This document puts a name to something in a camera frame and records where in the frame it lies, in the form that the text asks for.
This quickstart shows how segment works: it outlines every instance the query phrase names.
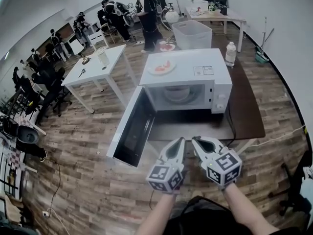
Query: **plate on table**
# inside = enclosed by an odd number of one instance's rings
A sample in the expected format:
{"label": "plate on table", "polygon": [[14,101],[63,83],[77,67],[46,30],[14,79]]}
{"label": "plate on table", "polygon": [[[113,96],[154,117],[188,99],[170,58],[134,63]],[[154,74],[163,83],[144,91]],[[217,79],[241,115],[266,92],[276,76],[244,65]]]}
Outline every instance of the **plate on table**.
{"label": "plate on table", "polygon": [[162,52],[168,52],[168,51],[172,51],[175,49],[175,45],[173,44],[162,44],[160,45],[160,50]]}
{"label": "plate on table", "polygon": [[160,61],[148,68],[148,72],[152,75],[165,75],[170,73],[176,67],[176,63],[170,60]]}

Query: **wall outlet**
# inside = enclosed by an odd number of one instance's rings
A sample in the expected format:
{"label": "wall outlet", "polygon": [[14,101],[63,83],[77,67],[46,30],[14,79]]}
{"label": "wall outlet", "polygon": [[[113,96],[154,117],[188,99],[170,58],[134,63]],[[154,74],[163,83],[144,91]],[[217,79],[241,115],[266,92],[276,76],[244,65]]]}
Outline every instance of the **wall outlet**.
{"label": "wall outlet", "polygon": [[50,214],[49,214],[47,211],[46,211],[46,212],[45,212],[45,211],[43,211],[43,216],[44,216],[44,217],[49,217],[49,216],[50,216]]}

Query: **brown table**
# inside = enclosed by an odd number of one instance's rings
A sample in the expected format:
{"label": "brown table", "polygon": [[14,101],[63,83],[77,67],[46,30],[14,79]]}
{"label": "brown table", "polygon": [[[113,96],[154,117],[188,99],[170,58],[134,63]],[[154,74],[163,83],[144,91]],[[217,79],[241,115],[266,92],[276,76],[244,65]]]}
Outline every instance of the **brown table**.
{"label": "brown table", "polygon": [[[212,36],[212,48],[219,48],[225,58],[228,41],[225,36]],[[228,112],[211,114],[210,110],[159,111],[149,135],[151,141],[171,141],[178,137],[209,136],[219,140],[241,140],[238,153],[243,152],[257,138],[265,136],[264,126],[254,93],[245,71],[236,58],[228,68],[233,87],[229,99],[230,115],[236,137],[229,124]]]}

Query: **round white container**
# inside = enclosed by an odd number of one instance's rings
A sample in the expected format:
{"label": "round white container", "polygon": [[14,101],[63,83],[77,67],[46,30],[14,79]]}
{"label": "round white container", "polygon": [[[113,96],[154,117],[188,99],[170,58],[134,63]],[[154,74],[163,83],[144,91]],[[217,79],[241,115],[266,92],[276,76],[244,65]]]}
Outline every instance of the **round white container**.
{"label": "round white container", "polygon": [[106,66],[110,63],[108,56],[106,55],[106,48],[101,47],[96,51],[96,54],[100,60],[100,62]]}

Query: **white plate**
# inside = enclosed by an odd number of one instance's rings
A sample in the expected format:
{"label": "white plate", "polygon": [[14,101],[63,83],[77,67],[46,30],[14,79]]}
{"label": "white plate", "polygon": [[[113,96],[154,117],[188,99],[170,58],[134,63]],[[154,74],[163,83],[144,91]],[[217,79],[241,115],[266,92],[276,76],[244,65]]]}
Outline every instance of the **white plate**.
{"label": "white plate", "polygon": [[166,45],[170,45],[171,48],[170,48],[170,49],[163,49],[163,48],[160,48],[160,50],[163,51],[163,52],[168,52],[168,51],[172,51],[172,50],[175,49],[175,45],[173,45],[173,44],[166,44]]}
{"label": "white plate", "polygon": [[152,75],[161,76],[170,73],[176,67],[176,63],[171,60],[163,60],[148,68],[148,72]]}

